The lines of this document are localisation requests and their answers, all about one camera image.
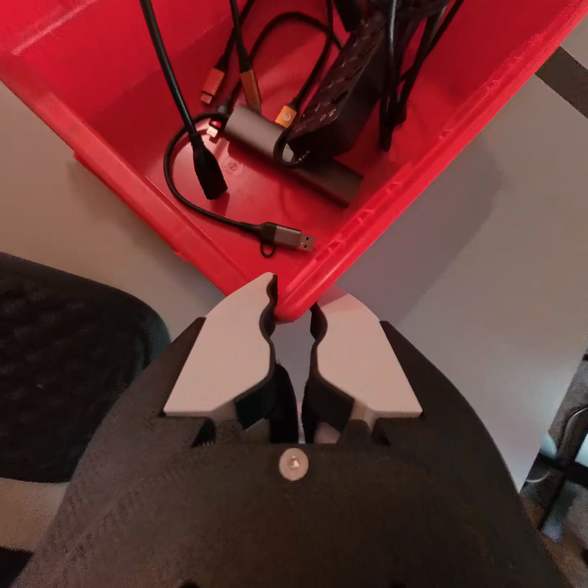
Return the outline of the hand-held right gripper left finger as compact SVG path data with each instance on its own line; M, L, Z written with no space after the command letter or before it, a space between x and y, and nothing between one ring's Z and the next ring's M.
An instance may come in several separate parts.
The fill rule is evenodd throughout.
M165 403L170 417L263 419L276 402L277 276L264 273L204 318Z

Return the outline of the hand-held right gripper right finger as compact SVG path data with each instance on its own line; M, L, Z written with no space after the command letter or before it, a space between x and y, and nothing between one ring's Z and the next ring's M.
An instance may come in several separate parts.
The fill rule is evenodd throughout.
M350 294L323 295L313 308L311 373L326 399L319 418L414 418L422 407L378 317Z

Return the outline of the black usb hub with buttons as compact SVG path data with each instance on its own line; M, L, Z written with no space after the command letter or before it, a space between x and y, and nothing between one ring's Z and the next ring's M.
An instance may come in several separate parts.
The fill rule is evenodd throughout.
M297 159L326 160L351 150L383 90L385 41L380 12L350 33L288 134Z

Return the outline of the red plastic bin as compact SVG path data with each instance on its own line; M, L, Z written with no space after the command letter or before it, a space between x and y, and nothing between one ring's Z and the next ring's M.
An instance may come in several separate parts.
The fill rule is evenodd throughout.
M1 1L1 80L182 259L224 293L277 275L277 315L298 318L401 216L587 15L587 1L465 1L426 58L390 152L375 109L340 160L364 177L344 209L219 138L229 193L207 202L189 146L174 177L192 202L316 237L265 259L250 236L182 206L162 159L182 122L139 1Z

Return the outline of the black honeycomb cushion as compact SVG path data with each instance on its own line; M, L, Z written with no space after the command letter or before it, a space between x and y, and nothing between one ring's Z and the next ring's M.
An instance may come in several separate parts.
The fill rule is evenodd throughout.
M1 254L1 478L70 480L122 393L170 344L151 306Z

